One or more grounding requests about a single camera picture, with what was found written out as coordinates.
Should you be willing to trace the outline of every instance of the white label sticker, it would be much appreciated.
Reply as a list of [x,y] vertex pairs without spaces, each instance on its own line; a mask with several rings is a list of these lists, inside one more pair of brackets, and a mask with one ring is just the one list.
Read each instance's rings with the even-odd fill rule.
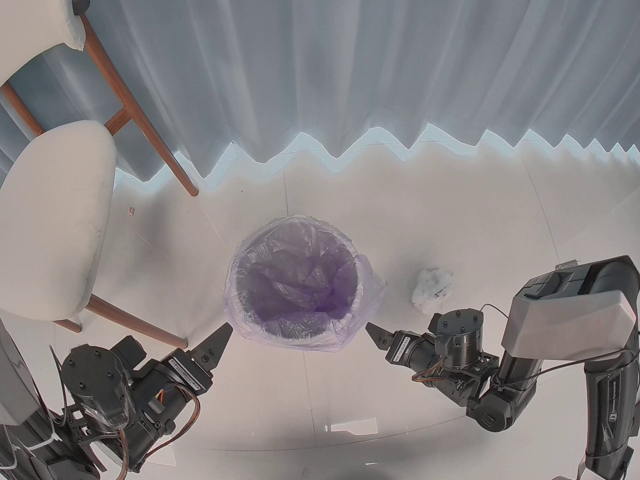
[[201,386],[198,381],[194,379],[189,372],[187,372],[184,366],[180,364],[180,361],[178,361],[178,359],[172,357],[171,359],[169,359],[169,364],[173,366],[174,370],[176,370],[176,372],[180,374],[180,377],[182,377],[189,386],[194,388],[196,391],[204,389],[203,386]]
[[400,357],[402,357],[402,354],[404,354],[407,345],[409,345],[409,341],[411,341],[411,336],[407,336],[404,338],[404,340],[402,340],[402,345],[400,345],[400,348],[398,348],[398,352],[396,352],[396,355],[394,356],[394,363],[400,361]]

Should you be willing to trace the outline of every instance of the chair backrest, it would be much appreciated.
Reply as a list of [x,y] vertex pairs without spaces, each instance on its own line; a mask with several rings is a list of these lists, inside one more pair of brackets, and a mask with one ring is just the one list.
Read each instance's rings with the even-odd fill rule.
[[0,0],[0,85],[60,43],[84,49],[84,26],[71,0]]

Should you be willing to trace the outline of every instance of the trash can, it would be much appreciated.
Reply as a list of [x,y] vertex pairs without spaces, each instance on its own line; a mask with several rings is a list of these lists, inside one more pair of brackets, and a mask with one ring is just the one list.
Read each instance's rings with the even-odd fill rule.
[[225,311],[247,339],[337,352],[372,318],[384,290],[351,240],[327,222],[296,215],[268,223],[238,246]]

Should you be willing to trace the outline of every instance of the blue-gray curtain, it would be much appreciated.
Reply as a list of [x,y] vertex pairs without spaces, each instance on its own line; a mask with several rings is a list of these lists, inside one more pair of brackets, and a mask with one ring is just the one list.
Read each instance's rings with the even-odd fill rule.
[[[133,94],[203,176],[230,141],[264,162],[300,131],[334,156],[373,126],[410,147],[427,123],[467,144],[489,129],[514,145],[529,128],[552,145],[640,143],[640,0],[91,2]],[[11,83],[46,129],[120,107],[64,45]],[[2,103],[6,172],[31,135]],[[123,170],[160,169],[135,124],[116,144]]]

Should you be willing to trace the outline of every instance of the wooden chair frame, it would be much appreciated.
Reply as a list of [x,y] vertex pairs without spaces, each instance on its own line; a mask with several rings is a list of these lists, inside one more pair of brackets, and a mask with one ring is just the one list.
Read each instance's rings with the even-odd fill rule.
[[[111,59],[105,52],[100,39],[96,36],[91,23],[85,16],[85,12],[89,7],[89,0],[73,0],[73,9],[76,16],[80,16],[82,23],[84,24],[84,30],[86,32],[86,41],[84,46],[91,56],[91,59],[104,76],[112,91],[116,94],[122,108],[111,117],[105,127],[109,130],[111,135],[115,135],[126,123],[131,119],[139,126],[142,133],[149,140],[151,145],[156,149],[158,154],[162,157],[164,162],[169,166],[169,169],[175,174],[176,178],[182,183],[183,187],[187,189],[187,192],[192,196],[198,195],[198,189],[193,182],[187,176],[187,173],[182,169],[182,166],[177,162],[169,148],[156,132],[153,124],[149,121],[147,115],[144,113],[138,102],[133,98],[133,94],[124,83],[124,80],[118,73],[117,69],[111,62]],[[6,82],[1,87],[2,93],[5,98],[11,103],[12,107],[16,110],[18,116],[27,124],[32,132],[38,135],[42,135],[46,130],[38,123],[37,119],[33,116],[27,105],[21,100],[18,93],[13,89],[9,82]],[[101,299],[96,295],[91,295],[89,304],[86,307],[92,313],[100,315],[107,320],[110,320],[116,324],[122,325],[135,332],[139,332],[158,341],[162,341],[167,345],[178,348],[187,348],[188,342],[185,338],[171,334],[164,331],[155,325],[151,325],[144,320],[140,320],[129,313],[117,308],[113,304]],[[79,333],[82,331],[82,326],[71,320],[57,320],[55,324],[69,329],[73,332]]]

